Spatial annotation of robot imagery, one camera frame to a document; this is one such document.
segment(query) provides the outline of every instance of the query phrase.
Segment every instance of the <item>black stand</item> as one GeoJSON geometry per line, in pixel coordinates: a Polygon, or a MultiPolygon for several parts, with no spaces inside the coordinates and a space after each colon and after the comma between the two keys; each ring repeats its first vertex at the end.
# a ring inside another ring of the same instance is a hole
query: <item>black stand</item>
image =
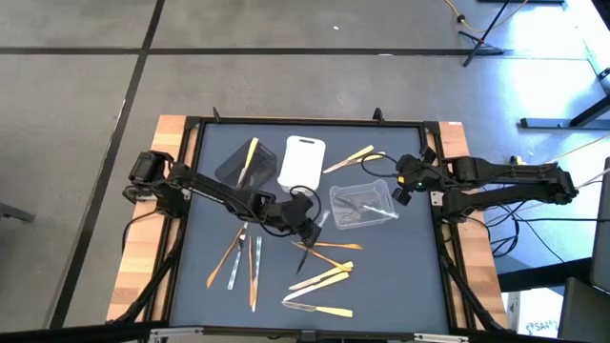
{"type": "Polygon", "coordinates": [[[610,110],[610,94],[573,119],[521,118],[524,129],[609,130],[610,120],[596,120],[610,110]]]}
{"type": "MultiPolygon", "coordinates": [[[[504,1],[504,4],[502,5],[502,7],[498,11],[498,14],[496,14],[496,17],[494,18],[492,23],[489,25],[489,28],[487,28],[487,31],[483,34],[482,37],[480,37],[480,38],[475,37],[474,35],[472,35],[470,33],[466,33],[466,32],[464,32],[462,30],[460,30],[458,32],[458,34],[466,36],[466,37],[468,37],[468,38],[470,38],[470,39],[472,39],[472,40],[477,42],[477,44],[472,49],[472,51],[470,51],[470,54],[468,55],[468,58],[466,58],[466,61],[464,61],[464,64],[462,65],[464,68],[468,67],[470,62],[473,60],[473,58],[475,58],[475,56],[478,54],[478,51],[483,46],[486,46],[486,47],[493,48],[493,49],[497,50],[498,52],[496,54],[503,54],[504,53],[504,51],[502,49],[494,47],[494,46],[491,46],[491,45],[485,43],[485,38],[487,38],[487,35],[489,34],[489,32],[494,28],[494,25],[496,24],[496,22],[498,21],[499,17],[502,15],[504,10],[506,9],[506,6],[508,6],[509,2],[510,2],[510,0],[505,0],[504,1]]],[[[464,19],[465,19],[465,17],[462,14],[462,15],[457,17],[457,22],[461,23],[461,21],[464,20],[464,19]]]]}
{"type": "Polygon", "coordinates": [[[591,257],[558,263],[550,266],[506,272],[498,275],[499,288],[503,292],[518,292],[565,284],[568,277],[589,284],[591,257]]]}

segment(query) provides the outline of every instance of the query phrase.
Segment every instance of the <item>black floor stripe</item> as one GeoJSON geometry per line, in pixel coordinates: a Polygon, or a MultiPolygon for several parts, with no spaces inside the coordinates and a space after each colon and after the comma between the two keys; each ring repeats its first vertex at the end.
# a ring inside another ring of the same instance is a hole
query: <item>black floor stripe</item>
{"type": "MultiPolygon", "coordinates": [[[[367,49],[367,48],[152,48],[151,55],[394,55],[467,56],[470,49],[367,49]]],[[[495,51],[481,52],[498,55],[495,51]]]]}
{"type": "Polygon", "coordinates": [[[47,48],[47,47],[0,47],[0,54],[47,54],[47,55],[134,55],[140,48],[47,48]]]}
{"type": "Polygon", "coordinates": [[[140,84],[142,73],[144,72],[146,59],[148,57],[147,51],[153,43],[154,34],[158,26],[164,4],[165,0],[157,0],[154,11],[152,12],[151,23],[149,24],[149,29],[147,30],[144,42],[142,43],[142,53],[139,54],[137,61],[135,62],[135,68],[133,69],[132,79],[130,80],[130,84],[125,94],[123,107],[116,120],[116,126],[112,132],[110,144],[106,150],[102,167],[97,175],[97,180],[91,192],[89,204],[85,210],[85,213],[83,214],[83,218],[79,226],[78,240],[73,248],[70,265],[66,270],[64,270],[64,274],[62,275],[65,275],[65,277],[62,277],[63,283],[61,284],[61,291],[59,291],[56,297],[57,301],[51,303],[51,307],[53,304],[56,305],[52,310],[52,314],[50,315],[50,329],[60,329],[64,326],[66,321],[66,316],[68,315],[68,310],[70,309],[70,303],[72,297],[74,296],[74,290],[76,289],[76,284],[78,283],[78,277],[82,271],[85,257],[87,256],[87,249],[89,248],[93,237],[95,222],[97,221],[97,217],[102,207],[106,188],[110,182],[114,161],[116,160],[116,155],[118,154],[118,149],[121,144],[121,140],[123,139],[123,134],[125,133],[125,128],[127,127],[127,122],[132,111],[137,88],[140,84]]]}

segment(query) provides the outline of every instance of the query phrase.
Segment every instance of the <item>concrete floor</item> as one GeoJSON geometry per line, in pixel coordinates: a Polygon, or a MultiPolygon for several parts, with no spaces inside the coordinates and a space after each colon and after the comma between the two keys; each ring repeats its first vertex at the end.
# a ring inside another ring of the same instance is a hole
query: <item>concrete floor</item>
{"type": "MultiPolygon", "coordinates": [[[[498,5],[456,1],[483,27],[498,5]]],[[[0,3],[0,47],[139,47],[153,0],[0,3]]],[[[603,132],[523,131],[523,116],[571,117],[604,95],[562,7],[527,6],[491,44],[523,58],[425,56],[150,56],[114,164],[67,325],[101,323],[132,216],[122,198],[159,114],[369,118],[464,123],[472,154],[545,162],[603,132]]],[[[467,48],[442,0],[168,0],[154,47],[467,48]]],[[[36,221],[0,221],[0,331],[41,328],[102,163],[135,56],[0,56],[0,201],[36,221]]],[[[576,183],[601,169],[610,142],[561,161],[576,183]]],[[[599,185],[575,204],[532,216],[593,216],[599,185]]],[[[543,225],[564,259],[591,252],[593,225],[543,225]]],[[[509,235],[511,225],[494,237],[509,235]]],[[[527,229],[500,272],[555,263],[527,229]]]]}

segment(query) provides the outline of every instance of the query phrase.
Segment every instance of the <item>table leg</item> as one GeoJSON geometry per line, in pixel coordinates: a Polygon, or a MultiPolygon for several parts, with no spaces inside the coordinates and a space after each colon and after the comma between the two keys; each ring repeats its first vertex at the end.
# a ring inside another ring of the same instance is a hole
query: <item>table leg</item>
{"type": "Polygon", "coordinates": [[[566,263],[502,273],[498,275],[498,280],[503,292],[518,292],[561,285],[568,277],[576,277],[588,284],[590,272],[591,257],[587,257],[566,263]]]}

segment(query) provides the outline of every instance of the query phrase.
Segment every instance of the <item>utensil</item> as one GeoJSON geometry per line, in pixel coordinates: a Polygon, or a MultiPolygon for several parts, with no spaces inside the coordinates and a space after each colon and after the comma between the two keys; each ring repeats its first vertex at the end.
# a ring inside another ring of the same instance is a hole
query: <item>utensil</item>
{"type": "Polygon", "coordinates": [[[241,227],[242,234],[239,235],[239,239],[237,240],[237,256],[235,257],[235,262],[233,263],[233,269],[231,270],[231,277],[229,277],[229,284],[227,285],[227,290],[232,290],[235,284],[235,277],[237,276],[237,267],[239,267],[239,258],[241,257],[241,249],[243,248],[244,241],[246,240],[246,229],[248,229],[248,222],[245,222],[241,227]]]}
{"type": "Polygon", "coordinates": [[[220,266],[222,266],[222,264],[225,262],[225,259],[227,258],[227,255],[229,254],[229,252],[231,251],[231,249],[233,248],[233,246],[235,245],[235,242],[237,242],[237,239],[239,238],[239,235],[241,234],[243,228],[239,229],[237,231],[237,235],[235,236],[235,238],[233,239],[233,242],[231,242],[231,245],[229,246],[229,248],[225,251],[225,254],[222,255],[222,258],[220,259],[220,262],[218,262],[218,265],[216,266],[216,268],[212,271],[212,273],[210,274],[210,276],[208,276],[208,281],[206,282],[206,287],[210,288],[210,286],[212,285],[212,283],[214,282],[214,279],[216,278],[216,275],[218,274],[218,271],[220,270],[220,266]]]}
{"type": "Polygon", "coordinates": [[[309,251],[313,256],[316,256],[316,257],[319,257],[319,258],[325,260],[326,262],[332,264],[333,266],[341,269],[344,272],[351,272],[352,271],[352,269],[343,267],[340,263],[338,263],[338,262],[336,262],[336,261],[334,261],[334,260],[324,256],[323,254],[321,254],[321,253],[319,253],[319,252],[317,252],[317,251],[315,251],[313,249],[307,249],[307,248],[305,248],[305,246],[298,245],[295,242],[291,242],[291,243],[293,243],[294,245],[296,245],[297,247],[299,247],[302,250],[309,251]]]}
{"type": "MultiPolygon", "coordinates": [[[[354,263],[352,261],[343,263],[343,267],[351,269],[351,268],[354,267],[354,263]]],[[[313,285],[314,283],[318,283],[318,282],[322,281],[322,279],[325,278],[325,277],[333,276],[333,275],[338,274],[340,272],[343,272],[343,271],[341,269],[335,267],[335,268],[332,268],[331,270],[329,270],[327,272],[323,272],[322,274],[320,274],[318,276],[314,276],[314,277],[312,277],[310,279],[307,279],[307,280],[305,280],[303,282],[299,282],[296,285],[293,285],[293,286],[291,286],[288,289],[291,290],[291,291],[300,290],[303,287],[307,287],[307,286],[313,285]]]]}
{"type": "Polygon", "coordinates": [[[248,261],[250,262],[250,307],[253,305],[254,303],[254,281],[253,281],[253,274],[252,274],[252,237],[250,236],[250,242],[248,245],[248,261]]]}
{"type": "Polygon", "coordinates": [[[254,302],[252,312],[256,311],[256,298],[258,296],[258,272],[260,271],[260,250],[263,244],[263,237],[256,238],[256,267],[254,268],[254,302]]]}
{"type": "MultiPolygon", "coordinates": [[[[303,246],[302,242],[296,243],[299,246],[303,246]]],[[[338,244],[338,243],[323,243],[323,242],[315,242],[315,246],[318,247],[333,247],[333,248],[345,248],[345,249],[354,249],[354,250],[363,250],[362,246],[359,244],[338,244]]]]}
{"type": "MultiPolygon", "coordinates": [[[[353,155],[349,156],[348,158],[344,159],[343,161],[335,163],[333,166],[327,168],[322,173],[334,172],[339,168],[343,168],[343,167],[354,165],[356,163],[360,163],[360,162],[362,162],[362,158],[365,158],[365,155],[369,152],[372,152],[374,149],[375,149],[375,147],[370,145],[370,146],[362,149],[361,151],[354,153],[353,155]]],[[[380,151],[374,155],[366,156],[366,160],[371,161],[374,159],[382,158],[383,155],[385,155],[385,151],[380,151]]]]}
{"type": "MultiPolygon", "coordinates": [[[[316,223],[320,228],[324,226],[324,223],[326,222],[326,219],[328,219],[329,214],[331,214],[329,210],[324,210],[324,212],[322,212],[322,217],[316,223]]],[[[300,262],[298,262],[296,273],[299,273],[301,271],[301,268],[303,268],[303,265],[305,264],[305,259],[307,259],[308,254],[308,251],[303,252],[303,257],[301,257],[300,262]]]]}
{"type": "Polygon", "coordinates": [[[348,318],[351,318],[354,316],[354,312],[352,310],[346,310],[346,309],[340,309],[340,308],[329,308],[329,307],[322,307],[322,306],[297,304],[297,303],[288,302],[288,301],[282,301],[282,305],[286,306],[287,308],[302,310],[302,311],[307,311],[307,312],[318,311],[318,312],[322,312],[322,313],[340,315],[340,316],[344,316],[344,317],[348,317],[348,318]]]}
{"type": "Polygon", "coordinates": [[[252,156],[254,156],[254,151],[256,151],[256,145],[258,145],[258,138],[254,137],[250,142],[250,148],[248,149],[248,155],[246,156],[246,163],[244,164],[244,168],[241,169],[239,178],[237,178],[238,189],[241,189],[243,187],[244,177],[246,176],[248,167],[250,167],[250,162],[252,162],[252,156]]]}
{"type": "Polygon", "coordinates": [[[350,277],[350,275],[348,273],[341,272],[341,273],[339,273],[337,275],[334,275],[334,276],[332,276],[332,277],[330,277],[330,278],[328,278],[328,279],[326,279],[326,280],[324,280],[324,281],[322,281],[322,282],[320,282],[318,284],[309,286],[307,288],[304,288],[302,290],[296,291],[294,293],[290,293],[290,294],[286,295],[286,297],[284,297],[284,299],[282,301],[288,301],[288,300],[294,299],[294,298],[296,298],[298,296],[301,296],[301,295],[303,295],[305,293],[309,293],[311,291],[315,291],[315,290],[321,289],[323,287],[332,285],[335,282],[339,282],[339,281],[345,280],[348,277],[350,277]]]}
{"type": "Polygon", "coordinates": [[[396,212],[386,212],[384,210],[376,209],[376,208],[368,206],[368,205],[362,205],[362,209],[373,211],[373,212],[379,213],[381,215],[385,215],[385,216],[393,218],[393,219],[398,219],[398,217],[399,217],[399,214],[396,212]]]}
{"type": "Polygon", "coordinates": [[[341,167],[345,167],[345,165],[347,165],[351,160],[357,159],[357,158],[361,157],[362,155],[373,151],[374,149],[375,149],[375,147],[370,145],[370,146],[354,153],[353,155],[349,156],[348,158],[344,159],[343,161],[333,164],[333,166],[327,168],[322,173],[334,172],[341,167]]]}

